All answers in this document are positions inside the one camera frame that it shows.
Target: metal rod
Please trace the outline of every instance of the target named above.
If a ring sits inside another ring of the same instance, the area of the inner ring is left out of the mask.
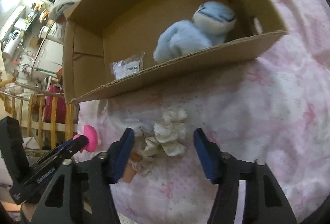
[[[22,86],[24,88],[33,90],[35,92],[39,92],[39,93],[43,93],[45,95],[51,95],[53,97],[58,97],[58,98],[64,99],[64,96],[62,94],[51,93],[51,92],[48,92],[48,91],[45,91],[45,90],[41,90],[41,89],[35,88],[33,86],[30,86],[28,84],[23,84],[23,83],[20,83],[20,82],[15,82],[15,84],[16,85],[19,85],[19,86]]]
[[[25,92],[25,93],[23,93],[23,94],[21,94],[20,96],[21,97],[26,97],[26,96],[29,96],[28,94],[33,94],[32,92]],[[46,97],[46,96],[48,96],[48,94],[33,94],[33,96],[35,96],[35,97]]]
[[[7,93],[7,92],[4,92],[4,91],[0,91],[0,94],[5,94],[5,95],[7,95],[7,96],[9,96],[9,97],[12,97],[12,98],[17,98],[17,99],[20,99],[20,100],[24,100],[24,101],[27,101],[27,102],[29,102],[29,100],[28,100],[28,99],[26,99],[26,98],[23,98],[23,97],[20,97],[19,95],[12,95],[12,94],[9,94],[9,93]]]
[[[28,65],[28,64],[22,64],[22,63],[19,63],[19,62],[13,62],[13,63],[15,65],[20,65],[20,66],[25,66],[25,67],[32,68],[33,70],[36,70],[36,71],[43,71],[43,72],[54,74],[56,76],[62,76],[61,73],[57,73],[57,72],[54,72],[54,71],[45,70],[45,69],[39,68],[39,67],[33,67],[33,66]]]
[[[24,149],[26,153],[40,153],[40,154],[47,154],[49,150],[40,150],[40,149]]]
[[[51,86],[51,83],[52,83],[52,76],[49,76],[49,77],[48,77],[47,86],[46,86],[46,90],[49,89],[49,87]]]

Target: stuffed animal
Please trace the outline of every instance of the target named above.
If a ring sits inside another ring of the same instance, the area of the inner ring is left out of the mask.
[[[153,53],[155,62],[166,62],[222,44],[235,26],[236,15],[228,6],[210,1],[199,6],[193,21],[176,22],[161,34]]]

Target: pink bedsheet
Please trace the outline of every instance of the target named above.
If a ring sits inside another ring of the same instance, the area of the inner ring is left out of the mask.
[[[217,186],[205,179],[195,153],[195,128],[237,159],[265,159],[298,221],[330,193],[330,8],[325,0],[272,1],[289,35],[255,61],[81,104],[78,130],[94,126],[100,151],[125,127],[151,126],[167,108],[188,113],[185,155],[111,186],[118,212],[140,224],[207,222]]]

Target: orange object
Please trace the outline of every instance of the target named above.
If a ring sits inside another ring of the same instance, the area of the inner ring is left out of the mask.
[[[3,208],[8,212],[19,212],[20,205],[12,204],[9,202],[1,201]]]
[[[40,147],[42,147],[43,141],[42,141],[42,111],[44,108],[44,104],[45,104],[45,97],[42,96],[40,98],[40,103],[39,103],[39,113],[38,113],[38,144]]]
[[[44,21],[47,20],[49,15],[49,11],[47,9],[43,10],[40,17],[39,17],[39,22],[42,24]]]
[[[129,159],[132,162],[139,162],[142,160],[142,156],[139,155],[135,150],[131,152]],[[130,162],[127,163],[122,180],[126,183],[131,183],[133,177],[135,176],[136,171],[133,169]]]
[[[4,87],[6,84],[12,83],[16,81],[16,77],[11,77],[10,79],[4,80],[0,82],[0,88]]]
[[[57,81],[60,85],[63,85],[63,79],[62,79],[62,74],[63,74],[63,68],[57,72]]]

